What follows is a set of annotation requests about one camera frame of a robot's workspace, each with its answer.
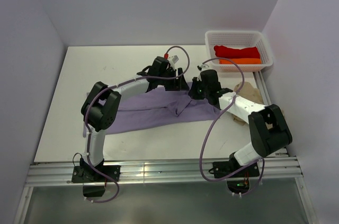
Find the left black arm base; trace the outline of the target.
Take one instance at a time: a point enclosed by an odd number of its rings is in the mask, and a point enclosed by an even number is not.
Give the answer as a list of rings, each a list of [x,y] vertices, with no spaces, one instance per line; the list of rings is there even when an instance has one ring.
[[[102,165],[99,167],[99,171],[118,182],[120,168],[120,165]],[[96,200],[104,195],[108,179],[92,170],[89,166],[75,166],[71,182],[74,184],[82,184],[83,196]]]

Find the lilac t shirt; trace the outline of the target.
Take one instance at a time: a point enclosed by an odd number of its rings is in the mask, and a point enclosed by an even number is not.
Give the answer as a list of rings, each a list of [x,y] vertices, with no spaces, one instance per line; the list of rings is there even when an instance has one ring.
[[[214,120],[220,110],[206,99],[194,100],[187,91],[166,91],[158,87],[147,93],[129,97],[122,95],[113,123],[107,128],[108,135],[145,130],[176,123]]]

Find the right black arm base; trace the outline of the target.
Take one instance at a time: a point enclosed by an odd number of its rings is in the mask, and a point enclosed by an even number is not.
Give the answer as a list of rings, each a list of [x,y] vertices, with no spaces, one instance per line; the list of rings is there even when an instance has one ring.
[[[213,176],[213,178],[208,178],[208,181],[220,181],[223,177],[252,178],[260,176],[257,163],[240,166],[234,161],[214,161],[208,173]]]

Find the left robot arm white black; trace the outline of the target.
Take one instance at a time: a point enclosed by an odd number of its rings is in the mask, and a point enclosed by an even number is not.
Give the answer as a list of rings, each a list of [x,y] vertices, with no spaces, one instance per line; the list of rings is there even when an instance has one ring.
[[[166,91],[189,90],[184,78],[187,70],[175,68],[178,60],[177,56],[168,54],[158,56],[152,65],[126,82],[111,87],[103,82],[94,84],[81,108],[88,136],[80,166],[90,181],[98,181],[103,176],[106,130],[115,121],[121,101],[150,92],[158,86],[163,86]]]

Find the white plastic basket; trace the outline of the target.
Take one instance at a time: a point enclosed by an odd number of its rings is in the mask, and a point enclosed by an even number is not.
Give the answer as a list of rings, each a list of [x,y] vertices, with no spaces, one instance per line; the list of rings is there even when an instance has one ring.
[[[244,72],[257,72],[273,65],[271,48],[258,31],[207,31],[207,53],[213,61],[211,68],[218,72],[237,72],[233,60]]]

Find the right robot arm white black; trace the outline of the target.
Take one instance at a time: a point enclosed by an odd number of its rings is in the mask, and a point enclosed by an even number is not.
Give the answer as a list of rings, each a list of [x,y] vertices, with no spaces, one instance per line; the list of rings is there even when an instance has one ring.
[[[229,170],[235,176],[247,171],[248,164],[264,158],[292,143],[292,135],[281,109],[275,105],[263,105],[240,95],[248,88],[241,81],[232,90],[222,88],[217,72],[203,70],[193,78],[189,96],[194,100],[207,100],[221,112],[225,111],[249,126],[250,143],[230,155]]]

